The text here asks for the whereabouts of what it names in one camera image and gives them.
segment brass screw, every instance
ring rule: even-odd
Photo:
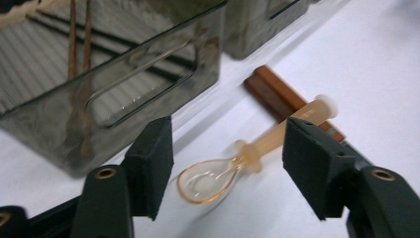
[[[11,217],[12,214],[10,214],[9,212],[0,212],[0,227],[6,224]]]

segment brown chopstick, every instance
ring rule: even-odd
[[[68,35],[68,79],[77,76],[76,53],[76,2],[70,0],[70,32]]]
[[[306,105],[306,101],[266,65],[254,70],[254,74],[244,81],[244,87],[268,110],[277,122],[285,120]],[[328,121],[319,127],[338,142],[345,139],[345,136]]]
[[[90,13],[90,0],[86,0],[86,20],[84,26],[84,55],[83,55],[83,72],[90,70],[90,54],[91,54],[91,13]]]

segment screw hole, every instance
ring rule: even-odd
[[[0,227],[6,224],[12,215],[8,212],[0,212]]]
[[[103,169],[102,171],[96,173],[96,178],[97,179],[107,179],[112,177],[114,174],[116,174],[117,172],[115,171],[115,169]]]
[[[371,174],[378,179],[393,181],[395,180],[395,176],[389,172],[383,170],[373,170]]]

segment white tabletop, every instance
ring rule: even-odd
[[[136,237],[348,237],[347,211],[320,222],[282,168],[281,149],[218,202],[192,205],[174,189],[185,167],[230,158],[236,140],[252,141],[274,125],[241,85],[263,64],[308,101],[333,97],[340,112],[331,121],[347,141],[420,194],[419,26],[415,0],[323,0],[248,58],[222,55],[219,82],[173,115],[171,181],[157,220],[134,219]],[[20,205],[33,217],[81,193],[83,178],[68,177],[4,131],[0,145],[0,206]]]

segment clear plastic container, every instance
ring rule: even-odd
[[[302,16],[312,0],[230,0],[223,50],[244,59]]]
[[[217,81],[225,1],[92,0],[85,73],[85,1],[77,2],[74,79],[68,5],[0,29],[0,126],[81,176]]]

